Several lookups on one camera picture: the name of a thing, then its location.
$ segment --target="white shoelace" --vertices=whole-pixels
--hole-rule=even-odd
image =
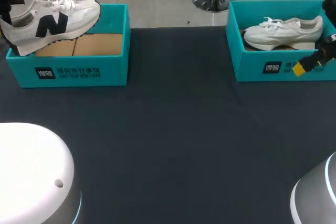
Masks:
[[[277,30],[278,27],[283,28],[283,25],[282,25],[283,21],[281,19],[271,19],[270,17],[265,17],[265,18],[268,18],[268,20],[260,23],[259,26],[264,27],[266,30],[269,30],[272,27],[275,30]]]
[[[65,9],[67,11],[71,11],[75,8],[75,1],[76,0],[48,0],[51,2],[52,6],[55,6],[60,9]]]

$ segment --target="shoe box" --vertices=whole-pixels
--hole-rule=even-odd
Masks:
[[[127,4],[101,4],[99,21],[85,35],[24,57],[10,49],[6,59],[22,88],[124,86],[130,39]]]
[[[297,77],[292,68],[299,59],[312,55],[315,50],[295,50],[280,47],[272,51],[257,51],[246,47],[242,31],[255,26],[265,17],[287,20],[323,18],[322,39],[336,33],[322,9],[323,0],[270,0],[232,1],[226,27],[234,73],[238,82],[251,81],[321,81],[336,80],[336,62],[315,67],[313,71]]]

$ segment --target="black table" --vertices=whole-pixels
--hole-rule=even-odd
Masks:
[[[290,193],[336,150],[334,82],[237,83],[224,27],[133,29],[126,87],[21,89],[0,122],[69,146],[87,223],[292,223]]]

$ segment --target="stool base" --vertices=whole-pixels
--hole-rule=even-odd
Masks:
[[[193,0],[194,5],[205,12],[221,13],[229,9],[231,0]]]

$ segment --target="white sneaker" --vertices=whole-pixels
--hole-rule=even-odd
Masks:
[[[33,0],[29,9],[12,18],[0,19],[3,37],[20,56],[35,52],[58,40],[75,39],[86,33],[100,17],[94,0]]]
[[[323,32],[321,16],[313,20],[292,18],[287,21],[271,19],[245,30],[244,41],[260,50],[273,50],[277,46],[294,49],[315,49],[315,42]]]

